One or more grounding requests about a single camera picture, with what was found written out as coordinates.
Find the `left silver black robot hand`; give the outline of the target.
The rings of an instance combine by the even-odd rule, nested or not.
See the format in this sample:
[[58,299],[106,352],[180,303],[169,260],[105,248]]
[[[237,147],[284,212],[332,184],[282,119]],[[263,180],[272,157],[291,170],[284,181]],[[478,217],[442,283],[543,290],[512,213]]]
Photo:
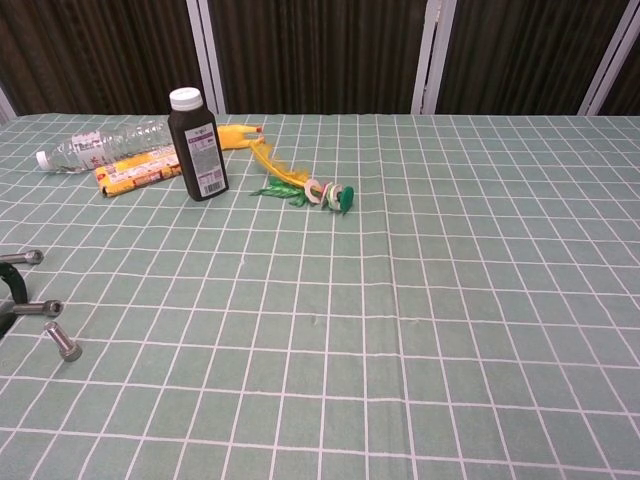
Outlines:
[[[25,304],[28,302],[28,292],[23,277],[19,271],[7,262],[0,263],[1,280],[9,287],[15,304]],[[4,337],[14,325],[18,315],[12,310],[1,314],[1,337]]]

